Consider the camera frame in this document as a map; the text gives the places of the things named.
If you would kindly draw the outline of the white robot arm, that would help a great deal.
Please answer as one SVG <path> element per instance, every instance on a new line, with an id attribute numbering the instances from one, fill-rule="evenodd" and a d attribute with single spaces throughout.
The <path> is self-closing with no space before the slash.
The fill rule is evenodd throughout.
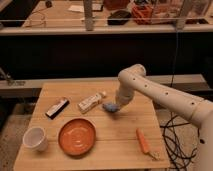
<path id="1" fill-rule="evenodd" d="M 120 71 L 118 80 L 115 100 L 119 108 L 128 105 L 137 91 L 199 128 L 194 171 L 213 171 L 213 102 L 148 80 L 141 64 Z"/>

